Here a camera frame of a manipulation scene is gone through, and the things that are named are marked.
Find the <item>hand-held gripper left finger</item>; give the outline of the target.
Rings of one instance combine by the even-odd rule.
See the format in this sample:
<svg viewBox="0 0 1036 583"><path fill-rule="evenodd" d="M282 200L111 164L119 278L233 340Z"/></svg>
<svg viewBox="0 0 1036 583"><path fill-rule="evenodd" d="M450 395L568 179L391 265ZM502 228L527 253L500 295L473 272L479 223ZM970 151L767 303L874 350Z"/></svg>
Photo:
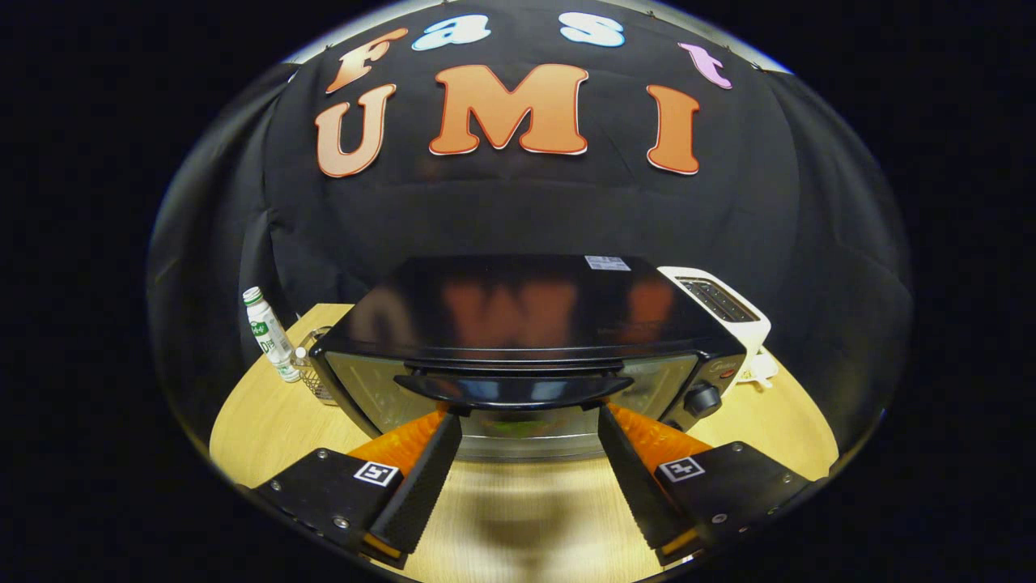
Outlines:
<svg viewBox="0 0 1036 583"><path fill-rule="evenodd" d="M403 569L418 550L461 437L460 417L436 410L350 453L316 448L251 492L330 546Z"/></svg>

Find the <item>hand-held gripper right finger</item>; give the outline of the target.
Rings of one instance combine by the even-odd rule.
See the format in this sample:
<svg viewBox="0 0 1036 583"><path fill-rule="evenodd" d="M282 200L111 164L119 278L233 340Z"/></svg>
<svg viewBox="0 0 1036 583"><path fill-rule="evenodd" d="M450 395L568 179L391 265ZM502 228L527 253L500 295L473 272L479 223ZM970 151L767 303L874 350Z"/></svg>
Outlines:
<svg viewBox="0 0 1036 583"><path fill-rule="evenodd" d="M598 413L599 441L663 569L747 538L813 484L743 440L710 446L612 402Z"/></svg>

